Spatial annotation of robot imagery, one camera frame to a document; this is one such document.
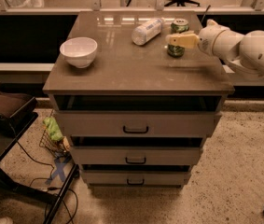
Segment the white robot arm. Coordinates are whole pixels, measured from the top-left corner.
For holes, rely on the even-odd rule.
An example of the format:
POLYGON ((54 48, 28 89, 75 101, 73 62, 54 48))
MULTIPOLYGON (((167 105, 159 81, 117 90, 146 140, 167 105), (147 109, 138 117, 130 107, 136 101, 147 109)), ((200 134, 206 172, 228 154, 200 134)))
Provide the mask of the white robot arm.
POLYGON ((204 54, 221 59, 233 72, 246 79, 264 77, 264 31, 242 35, 229 27, 208 20, 196 35, 193 31, 166 36, 169 45, 198 48, 204 54))

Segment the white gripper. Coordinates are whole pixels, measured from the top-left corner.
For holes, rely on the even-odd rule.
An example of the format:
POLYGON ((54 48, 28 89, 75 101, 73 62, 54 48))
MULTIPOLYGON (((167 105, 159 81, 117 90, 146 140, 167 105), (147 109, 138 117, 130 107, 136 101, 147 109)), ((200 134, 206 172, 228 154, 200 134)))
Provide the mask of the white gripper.
POLYGON ((226 56, 229 47, 230 28, 208 20, 206 26, 199 32, 185 31, 181 34, 167 35, 165 40, 169 45, 194 49, 197 45, 201 52, 210 56, 226 56))

